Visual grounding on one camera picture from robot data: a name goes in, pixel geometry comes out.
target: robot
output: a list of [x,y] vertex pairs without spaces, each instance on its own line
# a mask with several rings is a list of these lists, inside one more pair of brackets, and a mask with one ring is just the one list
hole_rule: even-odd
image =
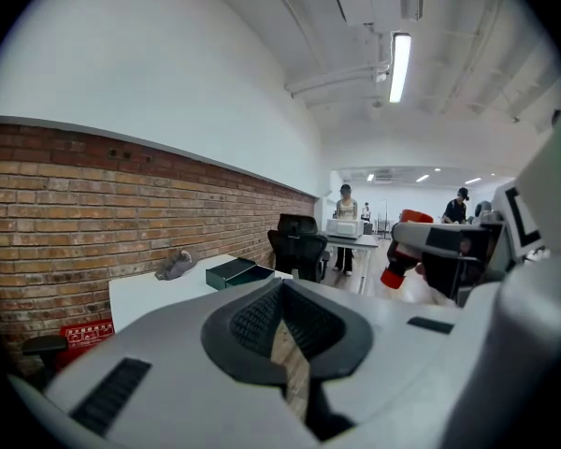
[[[389,269],[421,261],[430,285],[466,293],[463,308],[254,282],[147,314],[45,395],[11,382],[70,447],[491,446],[561,358],[554,181],[561,122],[478,224],[395,225]],[[539,246],[551,257],[525,262]],[[309,361],[303,423],[285,403],[283,369],[270,362],[281,319]]]

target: woman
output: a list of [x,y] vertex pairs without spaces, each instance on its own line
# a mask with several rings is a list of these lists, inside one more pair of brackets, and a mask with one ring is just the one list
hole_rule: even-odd
[[[339,220],[356,220],[357,219],[357,201],[352,199],[352,187],[349,184],[343,184],[340,187],[341,200],[337,202],[337,219]],[[345,268],[345,274],[351,276],[353,274],[353,251],[349,248],[338,248],[337,263],[333,268],[335,271],[341,271]]]

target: green box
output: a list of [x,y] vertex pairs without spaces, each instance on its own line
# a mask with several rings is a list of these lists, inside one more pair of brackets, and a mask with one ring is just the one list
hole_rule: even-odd
[[272,269],[258,266],[252,260],[245,258],[206,269],[206,283],[218,291],[247,282],[266,280],[273,276]]

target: brick wall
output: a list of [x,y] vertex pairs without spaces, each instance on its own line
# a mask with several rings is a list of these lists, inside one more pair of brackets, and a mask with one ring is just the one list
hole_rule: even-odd
[[0,335],[21,343],[110,316],[108,281],[171,252],[230,253],[270,266],[279,214],[314,198],[116,139],[0,125]]

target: white table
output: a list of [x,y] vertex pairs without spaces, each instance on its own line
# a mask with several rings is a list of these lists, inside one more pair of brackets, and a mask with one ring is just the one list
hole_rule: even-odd
[[328,244],[326,246],[334,246],[336,248],[350,248],[352,250],[359,250],[366,252],[364,259],[364,272],[362,273],[362,281],[359,283],[358,295],[364,294],[364,288],[366,288],[367,272],[370,269],[370,258],[372,252],[378,248],[378,242],[372,235],[362,235],[358,239],[347,239],[347,238],[337,238],[334,236],[327,236]]
[[[219,254],[202,259],[180,278],[159,281],[154,273],[138,274],[127,278],[111,280],[109,284],[110,310],[115,332],[121,331],[148,312],[170,304],[193,299],[216,290],[206,284],[206,269],[214,268],[236,259],[229,254]],[[275,271],[277,278],[293,276]]]

